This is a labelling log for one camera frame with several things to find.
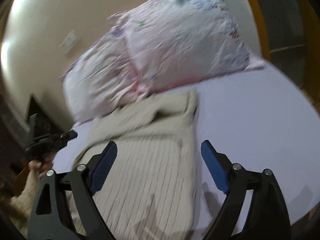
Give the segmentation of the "cream knit sleeve forearm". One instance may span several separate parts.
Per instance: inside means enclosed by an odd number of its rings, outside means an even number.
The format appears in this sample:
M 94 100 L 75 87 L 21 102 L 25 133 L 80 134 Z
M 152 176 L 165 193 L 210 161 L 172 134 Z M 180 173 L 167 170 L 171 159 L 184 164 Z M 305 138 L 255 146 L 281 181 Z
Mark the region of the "cream knit sleeve forearm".
M 19 196 L 12 198 L 1 198 L 1 207 L 4 207 L 4 214 L 9 216 L 10 221 L 16 229 L 27 237 L 30 214 L 39 189 L 37 172 L 30 171 L 24 190 Z

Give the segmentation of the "person's left hand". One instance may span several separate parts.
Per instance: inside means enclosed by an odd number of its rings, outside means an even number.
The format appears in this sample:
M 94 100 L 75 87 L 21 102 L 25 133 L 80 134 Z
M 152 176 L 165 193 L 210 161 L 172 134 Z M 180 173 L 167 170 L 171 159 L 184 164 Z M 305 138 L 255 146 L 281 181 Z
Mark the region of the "person's left hand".
M 46 173 L 53 168 L 53 160 L 55 154 L 51 153 L 47 155 L 43 162 L 38 160 L 32 160 L 29 162 L 28 167 L 30 172 L 34 172 L 39 179 L 42 179 Z

